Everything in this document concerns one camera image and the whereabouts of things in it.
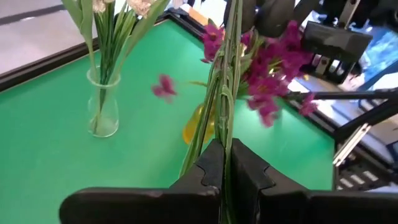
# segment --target flower petal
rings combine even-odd
[[[159,85],[154,85],[151,87],[151,89],[155,96],[162,97],[166,95],[163,88]]]
[[[176,95],[177,93],[174,91],[173,80],[170,76],[161,74],[159,77],[160,85],[167,94]]]

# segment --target yellow vase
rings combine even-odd
[[[189,119],[188,123],[185,125],[182,131],[182,138],[184,139],[186,144],[190,144],[195,134],[195,130],[198,126],[198,122],[200,119],[200,115],[203,112],[203,103],[200,104],[192,114],[192,117]],[[210,111],[209,122],[207,123],[206,133],[204,143],[207,143],[211,137],[214,135],[214,123],[215,123],[215,116],[214,116],[214,109],[212,108]]]

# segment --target falling petal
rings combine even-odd
[[[152,92],[154,93],[155,96],[158,96],[158,97],[165,95],[165,91],[159,85],[152,86]]]
[[[176,95],[177,93],[174,91],[173,80],[170,76],[161,74],[159,77],[160,85],[162,86],[163,90],[171,95]]]
[[[205,63],[210,63],[210,61],[209,60],[207,60],[207,59],[205,59],[205,58],[203,58],[203,59],[200,59],[202,62],[205,62]]]

